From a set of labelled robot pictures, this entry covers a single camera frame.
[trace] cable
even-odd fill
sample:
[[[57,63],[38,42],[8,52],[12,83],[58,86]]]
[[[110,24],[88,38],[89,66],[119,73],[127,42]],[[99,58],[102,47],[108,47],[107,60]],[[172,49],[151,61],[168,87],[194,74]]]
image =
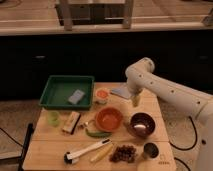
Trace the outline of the cable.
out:
[[[181,159],[177,158],[177,157],[174,157],[175,160],[179,161],[181,164],[183,164],[188,171],[191,171],[191,169],[189,168],[189,166]]]
[[[190,121],[191,121],[191,123],[192,123],[193,129],[194,129],[194,132],[195,132],[195,141],[194,141],[193,145],[192,145],[191,147],[182,148],[182,147],[178,147],[178,146],[174,145],[174,144],[171,143],[171,141],[170,141],[170,144],[171,144],[172,147],[174,147],[174,148],[176,148],[176,149],[178,149],[178,150],[181,150],[181,151],[188,151],[188,150],[191,150],[191,149],[193,149],[193,148],[196,146],[196,144],[197,144],[197,140],[198,140],[197,129],[196,129],[196,127],[195,127],[195,124],[194,124],[194,122],[193,122],[191,116],[189,116],[189,119],[190,119]]]
[[[18,144],[19,146],[21,146],[22,148],[24,148],[24,146],[22,144],[20,144],[18,141],[16,141],[13,137],[11,137],[4,129],[0,128],[0,130],[2,130],[2,132],[4,132],[11,140],[13,140],[16,144]]]

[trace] brown bowl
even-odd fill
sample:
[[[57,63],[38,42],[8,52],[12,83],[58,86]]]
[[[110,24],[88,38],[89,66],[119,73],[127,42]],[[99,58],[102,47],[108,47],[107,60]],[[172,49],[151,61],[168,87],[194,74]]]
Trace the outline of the brown bowl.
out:
[[[136,113],[131,117],[130,126],[134,134],[147,138],[155,130],[155,121],[146,113]]]
[[[96,127],[105,132],[116,131],[123,119],[122,113],[114,107],[106,107],[95,116]]]

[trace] dark wall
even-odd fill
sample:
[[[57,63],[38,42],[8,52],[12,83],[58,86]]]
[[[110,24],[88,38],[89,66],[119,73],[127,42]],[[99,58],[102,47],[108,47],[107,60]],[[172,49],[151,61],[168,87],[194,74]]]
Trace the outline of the dark wall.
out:
[[[156,75],[212,89],[212,41],[211,30],[0,37],[0,97],[38,98],[51,74],[125,81],[126,67],[145,56]]]

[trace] grapes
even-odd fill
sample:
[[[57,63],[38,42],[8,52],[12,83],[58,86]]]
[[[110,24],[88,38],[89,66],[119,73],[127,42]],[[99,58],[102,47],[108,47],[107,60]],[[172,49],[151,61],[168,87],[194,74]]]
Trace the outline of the grapes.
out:
[[[128,163],[133,163],[135,161],[136,148],[130,145],[123,145],[117,147],[112,155],[110,155],[109,160],[111,162],[126,161]]]

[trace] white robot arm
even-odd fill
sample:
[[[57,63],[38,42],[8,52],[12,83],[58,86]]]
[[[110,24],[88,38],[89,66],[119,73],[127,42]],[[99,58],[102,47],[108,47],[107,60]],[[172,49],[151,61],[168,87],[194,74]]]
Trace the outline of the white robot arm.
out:
[[[196,171],[212,171],[213,162],[213,96],[172,81],[152,72],[155,65],[150,58],[142,58],[126,69],[127,87],[133,96],[146,88],[177,109],[200,121],[205,130],[196,163]]]

